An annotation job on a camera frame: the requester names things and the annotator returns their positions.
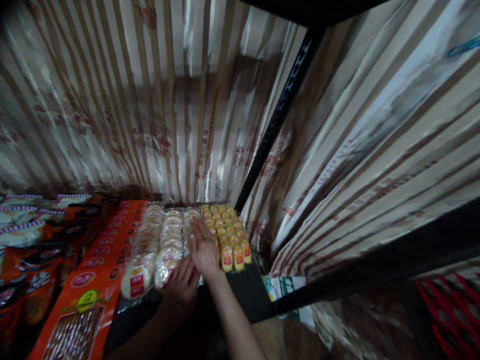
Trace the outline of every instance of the snack package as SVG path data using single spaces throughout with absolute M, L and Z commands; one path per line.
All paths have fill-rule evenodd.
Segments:
M 36 206 L 43 199 L 42 195 L 5 195 L 1 202 L 2 207 Z
M 177 266 L 178 260 L 172 259 L 164 261 L 163 257 L 158 254 L 155 260 L 155 289 L 161 291 L 169 282 L 170 276 Z
M 102 359 L 120 280 L 115 265 L 73 271 L 28 359 Z
M 35 215 L 35 220 L 42 220 L 44 222 L 54 221 L 55 223 L 61 223 L 65 218 L 65 211 L 63 210 L 48 210 L 45 208 L 39 208 Z
M 36 220 L 0 228 L 0 246 L 27 247 L 42 238 L 45 221 Z
M 143 213 L 145 207 L 148 205 L 147 200 L 127 200 L 121 201 L 118 204 L 117 215 Z
M 46 209 L 46 210 L 58 210 L 57 208 L 57 200 L 47 200 L 47 199 L 41 199 L 36 206 L 40 209 Z
M 0 349 L 10 347 L 21 313 L 23 282 L 0 286 Z
M 228 273 L 233 269 L 233 249 L 232 245 L 227 242 L 221 247 L 221 268 L 224 272 Z
M 232 244 L 233 247 L 233 267 L 237 271 L 245 269 L 244 254 L 240 243 L 236 242 Z
M 244 237 L 241 240 L 241 249 L 243 251 L 243 260 L 245 261 L 245 264 L 251 264 L 252 263 L 252 252 L 250 251 L 249 241 L 247 240 L 246 237 Z
M 5 284 L 26 283 L 22 324 L 36 324 L 49 314 L 64 252 L 64 245 L 58 243 L 5 248 L 0 278 Z
M 0 227 L 28 223 L 35 217 L 35 206 L 2 206 L 0 207 Z
M 121 280 L 121 294 L 127 299 L 142 297 L 151 289 L 154 275 L 155 255 L 133 257 Z
M 56 206 L 59 209 L 66 208 L 70 204 L 85 204 L 92 198 L 90 194 L 57 194 L 56 196 Z

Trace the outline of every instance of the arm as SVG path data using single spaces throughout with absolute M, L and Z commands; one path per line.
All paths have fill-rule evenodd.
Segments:
M 220 317 L 230 359 L 266 359 L 227 276 L 219 267 L 215 242 L 204 221 L 193 224 L 190 241 L 193 262 L 203 274 Z
M 171 275 L 158 311 L 126 343 L 107 359 L 153 359 L 163 343 L 190 316 L 197 297 L 200 273 L 191 257 L 180 261 Z

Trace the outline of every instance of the hand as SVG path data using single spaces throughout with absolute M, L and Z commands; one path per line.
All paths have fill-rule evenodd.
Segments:
M 197 298 L 200 273 L 195 269 L 192 257 L 178 262 L 165 288 L 163 299 L 156 313 L 161 326 L 169 333 L 175 332 L 190 316 Z
M 191 258 L 208 284 L 224 273 L 219 267 L 215 240 L 203 219 L 195 220 L 191 230 Z

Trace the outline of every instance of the orange snack package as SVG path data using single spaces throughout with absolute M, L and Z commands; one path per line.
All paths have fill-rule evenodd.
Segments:
M 115 265 L 73 271 L 28 359 L 102 359 L 121 279 Z
M 49 314 L 64 252 L 64 245 L 59 243 L 5 248 L 0 278 L 5 284 L 26 282 L 21 306 L 22 324 L 36 324 Z
M 20 318 L 24 283 L 0 286 L 0 349 L 8 351 Z

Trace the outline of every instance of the striped curtain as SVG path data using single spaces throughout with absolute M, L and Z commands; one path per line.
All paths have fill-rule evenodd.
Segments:
M 0 191 L 235 201 L 305 32 L 236 0 L 19 1 Z
M 328 31 L 243 211 L 270 275 L 319 278 L 478 197 L 479 18 L 392 0 Z

